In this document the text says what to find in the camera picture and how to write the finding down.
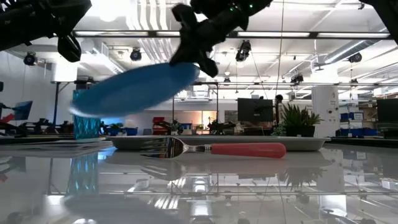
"reflective table surface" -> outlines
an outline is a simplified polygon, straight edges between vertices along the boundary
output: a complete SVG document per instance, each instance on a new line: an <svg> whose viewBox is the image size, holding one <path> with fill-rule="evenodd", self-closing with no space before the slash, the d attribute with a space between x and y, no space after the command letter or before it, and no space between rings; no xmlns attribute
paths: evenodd
<svg viewBox="0 0 398 224"><path fill-rule="evenodd" d="M325 145L279 160L161 160L118 152L109 142L40 147L0 152L0 223L398 221L398 149Z"/></svg>

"red fork handle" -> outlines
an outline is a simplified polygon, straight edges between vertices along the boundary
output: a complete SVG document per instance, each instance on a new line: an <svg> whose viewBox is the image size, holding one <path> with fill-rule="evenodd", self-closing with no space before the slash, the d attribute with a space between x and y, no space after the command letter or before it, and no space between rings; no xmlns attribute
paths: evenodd
<svg viewBox="0 0 398 224"><path fill-rule="evenodd" d="M282 143L212 144L211 153L229 156L252 156L280 159L286 154Z"/></svg>

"blue plate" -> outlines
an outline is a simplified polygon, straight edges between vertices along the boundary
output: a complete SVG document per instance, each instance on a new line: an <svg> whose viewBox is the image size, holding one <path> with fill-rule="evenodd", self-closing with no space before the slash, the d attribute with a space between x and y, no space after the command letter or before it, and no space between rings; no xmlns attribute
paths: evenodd
<svg viewBox="0 0 398 224"><path fill-rule="evenodd" d="M82 93L70 112L86 118L122 117L140 113L171 99L193 83L199 68L192 63L148 65L104 80Z"/></svg>

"fork tines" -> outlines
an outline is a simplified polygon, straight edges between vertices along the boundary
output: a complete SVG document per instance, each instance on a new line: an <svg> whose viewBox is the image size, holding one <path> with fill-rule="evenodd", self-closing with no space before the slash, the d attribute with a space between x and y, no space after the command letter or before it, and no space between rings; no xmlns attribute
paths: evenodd
<svg viewBox="0 0 398 224"><path fill-rule="evenodd" d="M167 151L168 141L167 138L157 138L151 140L145 140L140 142L140 152L165 152Z"/></svg>

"computer monitor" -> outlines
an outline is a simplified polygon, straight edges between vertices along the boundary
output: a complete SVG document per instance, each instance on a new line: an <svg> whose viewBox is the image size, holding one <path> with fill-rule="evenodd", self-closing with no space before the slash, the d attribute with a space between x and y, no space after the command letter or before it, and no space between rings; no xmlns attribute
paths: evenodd
<svg viewBox="0 0 398 224"><path fill-rule="evenodd" d="M377 100L377 118L380 123L398 123L398 99Z"/></svg>
<svg viewBox="0 0 398 224"><path fill-rule="evenodd" d="M17 103L14 107L14 121L25 121L29 118L33 101Z"/></svg>
<svg viewBox="0 0 398 224"><path fill-rule="evenodd" d="M238 98L238 121L273 122L272 100Z"/></svg>

